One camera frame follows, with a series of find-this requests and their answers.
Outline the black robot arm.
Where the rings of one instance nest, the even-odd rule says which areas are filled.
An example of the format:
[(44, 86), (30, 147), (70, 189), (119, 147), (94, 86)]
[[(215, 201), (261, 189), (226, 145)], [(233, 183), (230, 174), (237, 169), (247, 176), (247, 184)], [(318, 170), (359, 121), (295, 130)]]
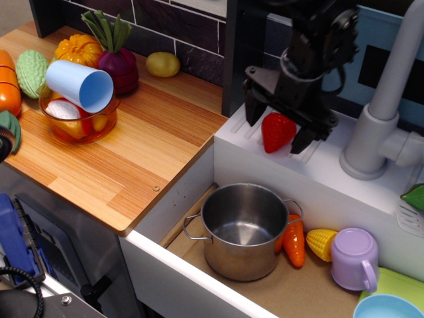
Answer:
[(288, 11), (292, 35), (279, 70), (245, 69), (246, 119), (254, 125), (272, 107), (300, 126), (291, 153), (303, 152), (314, 140), (326, 140), (339, 119), (327, 100), (345, 84), (346, 63), (358, 47), (356, 1), (267, 1), (277, 13)]

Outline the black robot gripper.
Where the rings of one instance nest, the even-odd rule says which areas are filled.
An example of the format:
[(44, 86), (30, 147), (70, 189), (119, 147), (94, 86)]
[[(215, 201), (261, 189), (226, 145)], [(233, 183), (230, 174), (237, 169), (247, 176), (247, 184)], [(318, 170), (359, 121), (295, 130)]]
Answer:
[(249, 125), (255, 125), (266, 108), (271, 107), (301, 127), (291, 143), (292, 154), (300, 154), (313, 141), (326, 140), (339, 120), (323, 98), (339, 91), (323, 91), (321, 85), (324, 75), (339, 67), (333, 59), (323, 62), (323, 69), (315, 77), (303, 74), (295, 65), (290, 49), (286, 49), (279, 70), (247, 67), (243, 89)]

